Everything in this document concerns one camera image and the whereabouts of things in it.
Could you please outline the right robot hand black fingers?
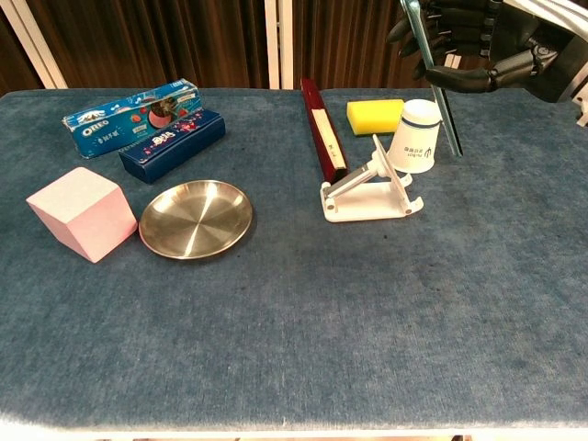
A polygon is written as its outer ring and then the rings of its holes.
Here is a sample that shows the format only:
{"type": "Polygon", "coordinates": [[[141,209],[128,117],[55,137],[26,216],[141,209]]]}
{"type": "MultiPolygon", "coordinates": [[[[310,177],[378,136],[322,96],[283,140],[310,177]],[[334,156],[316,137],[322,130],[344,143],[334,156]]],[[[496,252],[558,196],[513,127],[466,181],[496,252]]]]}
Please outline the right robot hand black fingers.
{"type": "Polygon", "coordinates": [[[587,42],[504,1],[423,1],[434,65],[413,79],[460,93],[520,87],[550,103],[573,98],[587,79],[587,42]]]}

